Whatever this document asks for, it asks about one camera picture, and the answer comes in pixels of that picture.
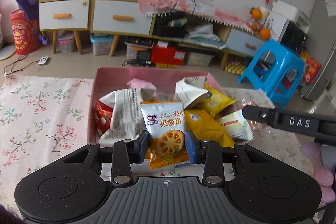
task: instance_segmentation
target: pink box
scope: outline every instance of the pink box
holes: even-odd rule
[[[127,83],[133,78],[151,82],[154,86],[156,86],[157,92],[162,92],[168,96],[173,97],[175,93],[176,82],[188,76],[206,76],[207,81],[212,87],[223,92],[214,77],[207,72],[161,68],[99,67],[91,93],[87,135],[88,143],[97,141],[98,135],[96,134],[95,128],[95,107],[97,104],[97,99],[115,90],[128,89],[129,86]],[[225,115],[228,115],[234,111],[236,110],[231,105],[226,108]]]

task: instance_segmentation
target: red bucket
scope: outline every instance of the red bucket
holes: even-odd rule
[[[16,53],[28,54],[36,51],[40,45],[39,21],[29,21],[22,10],[16,10],[10,14]]]

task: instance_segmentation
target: gray ridged panel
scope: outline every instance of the gray ridged panel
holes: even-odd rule
[[[72,222],[72,224],[117,223],[260,224],[262,222],[240,213],[231,205],[222,190],[205,187],[196,177],[140,177],[133,186],[113,190],[106,203],[92,215]],[[300,224],[314,224],[314,221],[309,219]]]

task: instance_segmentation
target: gray drawer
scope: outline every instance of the gray drawer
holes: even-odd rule
[[[232,29],[226,41],[226,47],[246,55],[254,56],[265,43],[265,41],[246,32]]]

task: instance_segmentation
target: metal screw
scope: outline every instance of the metal screw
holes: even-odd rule
[[[128,176],[117,176],[114,178],[114,182],[118,184],[124,184],[130,181]]]
[[[217,184],[217,183],[222,182],[222,179],[219,176],[208,176],[206,177],[205,180],[206,182],[211,183],[211,184]]]

